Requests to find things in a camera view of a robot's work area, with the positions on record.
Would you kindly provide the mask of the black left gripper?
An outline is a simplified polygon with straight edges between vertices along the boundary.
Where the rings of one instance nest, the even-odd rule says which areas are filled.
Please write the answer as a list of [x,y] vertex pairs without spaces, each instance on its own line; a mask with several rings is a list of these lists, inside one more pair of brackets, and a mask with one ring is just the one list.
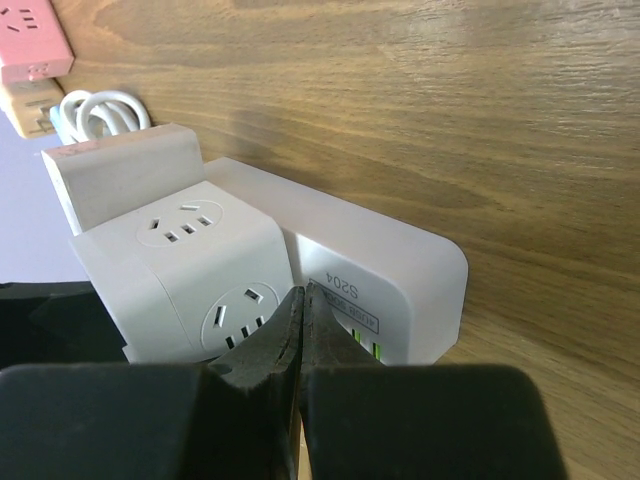
[[91,283],[1,285],[1,366],[112,363],[125,342]]

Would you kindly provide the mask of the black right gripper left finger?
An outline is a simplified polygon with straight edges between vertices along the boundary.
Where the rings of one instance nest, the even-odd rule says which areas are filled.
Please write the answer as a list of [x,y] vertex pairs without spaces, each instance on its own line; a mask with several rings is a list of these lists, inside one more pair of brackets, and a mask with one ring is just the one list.
[[293,479],[304,292],[220,359],[1,366],[5,479]]

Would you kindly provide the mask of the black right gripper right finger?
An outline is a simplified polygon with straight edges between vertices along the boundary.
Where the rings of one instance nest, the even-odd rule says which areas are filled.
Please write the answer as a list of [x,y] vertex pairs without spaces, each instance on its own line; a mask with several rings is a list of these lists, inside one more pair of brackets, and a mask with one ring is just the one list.
[[499,364],[386,366],[305,291],[300,407],[316,479],[564,479],[542,396]]

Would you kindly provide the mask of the white power strip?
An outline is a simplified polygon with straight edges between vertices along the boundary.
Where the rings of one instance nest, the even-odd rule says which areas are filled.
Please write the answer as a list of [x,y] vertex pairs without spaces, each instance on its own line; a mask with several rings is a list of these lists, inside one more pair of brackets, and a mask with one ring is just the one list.
[[453,241],[230,158],[205,172],[276,221],[295,281],[382,363],[433,364],[456,344],[469,266]]

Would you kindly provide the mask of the white cube charger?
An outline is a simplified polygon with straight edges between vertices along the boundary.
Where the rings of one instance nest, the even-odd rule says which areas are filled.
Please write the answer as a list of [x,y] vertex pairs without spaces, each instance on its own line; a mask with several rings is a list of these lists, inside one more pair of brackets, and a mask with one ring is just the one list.
[[277,223],[208,181],[93,227],[72,246],[131,363],[221,356],[293,286]]

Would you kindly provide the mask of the tall white charger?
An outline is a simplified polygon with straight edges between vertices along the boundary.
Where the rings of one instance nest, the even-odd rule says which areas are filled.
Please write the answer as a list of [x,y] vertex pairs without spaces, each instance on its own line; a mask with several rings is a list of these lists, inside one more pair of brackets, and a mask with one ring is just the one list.
[[205,179],[196,133],[177,124],[43,150],[41,156],[75,236]]

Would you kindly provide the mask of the orange cube adapter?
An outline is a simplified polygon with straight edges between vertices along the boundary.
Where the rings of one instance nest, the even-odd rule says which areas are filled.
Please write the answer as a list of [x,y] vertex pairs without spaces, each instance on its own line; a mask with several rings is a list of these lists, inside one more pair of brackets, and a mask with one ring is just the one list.
[[63,97],[55,79],[1,85],[1,109],[24,139],[55,133],[49,110],[59,105]]

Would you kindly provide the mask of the pink cube adapter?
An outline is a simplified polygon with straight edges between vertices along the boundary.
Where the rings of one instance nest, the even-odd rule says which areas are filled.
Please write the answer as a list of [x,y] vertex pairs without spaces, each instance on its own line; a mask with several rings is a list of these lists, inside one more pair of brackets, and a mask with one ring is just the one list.
[[1,2],[1,83],[66,76],[75,57],[48,0]]

